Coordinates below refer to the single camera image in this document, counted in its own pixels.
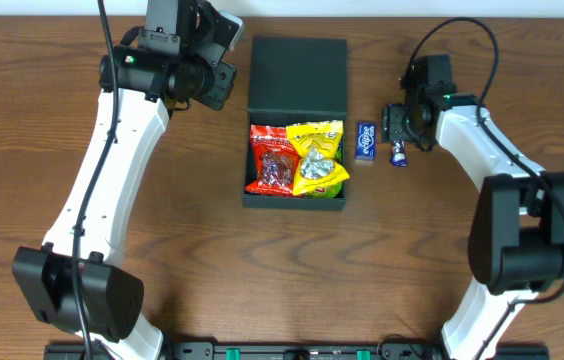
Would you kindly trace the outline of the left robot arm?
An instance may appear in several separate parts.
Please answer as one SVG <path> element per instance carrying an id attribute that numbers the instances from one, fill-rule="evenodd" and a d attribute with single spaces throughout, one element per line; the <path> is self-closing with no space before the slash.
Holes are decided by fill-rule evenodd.
<path id="1" fill-rule="evenodd" d="M 172 115 L 220 110 L 236 76 L 225 53 L 240 18 L 207 1 L 152 0 L 146 22 L 108 42 L 99 65 L 94 131 L 68 199 L 12 273 L 33 315 L 78 335 L 79 359 L 170 359 L 173 347 L 143 315 L 144 286 L 126 272 L 125 239 L 148 160 Z"/>

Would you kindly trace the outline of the red Hacks candy bag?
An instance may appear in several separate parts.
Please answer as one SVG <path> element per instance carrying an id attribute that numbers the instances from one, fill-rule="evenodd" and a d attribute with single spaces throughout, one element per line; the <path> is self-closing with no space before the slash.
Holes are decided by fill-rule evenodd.
<path id="1" fill-rule="evenodd" d="M 286 128 L 251 125 L 250 142 L 256 179 L 245 190 L 257 195 L 292 197 L 300 156 L 288 140 Z"/>

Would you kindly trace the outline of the green Haribo gummy bag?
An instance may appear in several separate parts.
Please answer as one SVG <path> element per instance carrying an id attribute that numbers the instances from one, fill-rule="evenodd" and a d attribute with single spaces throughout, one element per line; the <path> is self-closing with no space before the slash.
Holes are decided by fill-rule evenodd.
<path id="1" fill-rule="evenodd" d="M 302 161 L 300 174 L 313 189 L 305 195 L 313 198 L 335 198 L 342 188 L 343 167 L 337 159 L 328 158 L 313 145 Z"/>

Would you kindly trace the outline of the yellow Hacks candy bag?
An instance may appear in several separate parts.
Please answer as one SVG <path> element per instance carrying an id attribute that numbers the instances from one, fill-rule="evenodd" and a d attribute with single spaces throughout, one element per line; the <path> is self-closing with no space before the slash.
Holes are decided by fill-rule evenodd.
<path id="1" fill-rule="evenodd" d="M 300 160 L 295 170 L 292 193 L 310 198 L 335 198 L 350 178 L 342 165 L 342 120 L 308 122 L 286 127 L 288 141 Z"/>

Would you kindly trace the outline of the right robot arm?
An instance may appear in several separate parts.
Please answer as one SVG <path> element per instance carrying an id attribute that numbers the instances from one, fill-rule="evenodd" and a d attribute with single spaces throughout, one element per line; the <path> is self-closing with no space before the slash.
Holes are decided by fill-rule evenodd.
<path id="1" fill-rule="evenodd" d="M 401 104 L 383 110 L 382 139 L 447 150 L 479 196 L 468 236 L 470 285 L 440 330 L 444 359 L 492 359 L 526 306 L 551 301 L 564 283 L 564 172 L 548 172 L 498 129 L 473 94 L 461 94 L 447 55 L 411 61 Z"/>

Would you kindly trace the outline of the purple Dairy Milk bar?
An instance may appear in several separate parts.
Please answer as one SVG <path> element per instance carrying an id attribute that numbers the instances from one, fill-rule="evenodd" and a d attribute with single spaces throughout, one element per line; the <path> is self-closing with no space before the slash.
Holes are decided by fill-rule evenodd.
<path id="1" fill-rule="evenodd" d="M 406 167 L 408 165 L 405 143 L 403 141 L 398 140 L 391 143 L 390 163 L 395 167 Z"/>

